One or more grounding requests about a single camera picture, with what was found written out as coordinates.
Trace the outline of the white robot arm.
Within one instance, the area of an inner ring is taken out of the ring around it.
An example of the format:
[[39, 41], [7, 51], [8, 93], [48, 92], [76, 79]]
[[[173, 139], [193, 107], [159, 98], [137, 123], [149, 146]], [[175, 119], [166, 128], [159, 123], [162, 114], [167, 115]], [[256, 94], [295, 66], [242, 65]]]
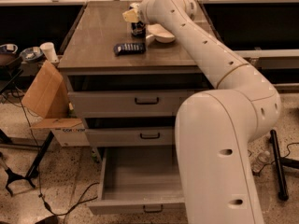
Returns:
[[281, 101], [250, 63], [191, 18], [190, 0], [143, 0], [127, 21], [160, 24], [185, 48], [212, 88], [176, 116], [178, 168], [189, 224], [264, 224], [248, 144], [277, 123]]

